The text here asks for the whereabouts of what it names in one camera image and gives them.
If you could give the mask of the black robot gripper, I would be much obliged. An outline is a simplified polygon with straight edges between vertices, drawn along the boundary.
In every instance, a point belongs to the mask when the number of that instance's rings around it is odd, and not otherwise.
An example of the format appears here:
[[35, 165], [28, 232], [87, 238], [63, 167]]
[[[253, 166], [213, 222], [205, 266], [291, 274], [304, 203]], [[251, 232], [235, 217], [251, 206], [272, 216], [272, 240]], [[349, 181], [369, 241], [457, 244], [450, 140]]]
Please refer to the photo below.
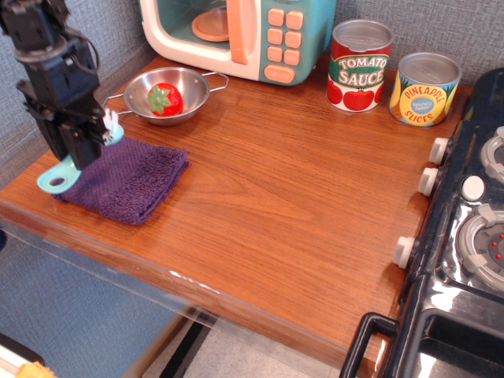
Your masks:
[[78, 170], [101, 157], [106, 133], [93, 47], [85, 37], [16, 38], [16, 59], [28, 74], [17, 88], [28, 112], [54, 156], [70, 157]]

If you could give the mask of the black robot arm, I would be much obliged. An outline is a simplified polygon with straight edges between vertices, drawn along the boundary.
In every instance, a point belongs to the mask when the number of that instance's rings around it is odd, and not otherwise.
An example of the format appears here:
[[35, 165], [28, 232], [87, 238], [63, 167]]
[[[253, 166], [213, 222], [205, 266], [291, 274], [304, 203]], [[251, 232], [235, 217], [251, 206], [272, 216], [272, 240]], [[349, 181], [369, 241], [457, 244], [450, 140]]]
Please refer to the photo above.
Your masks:
[[54, 156], [82, 170], [101, 157], [108, 131], [95, 98], [98, 52], [68, 16], [63, 1], [1, 3], [2, 31], [28, 75], [17, 83], [26, 109]]

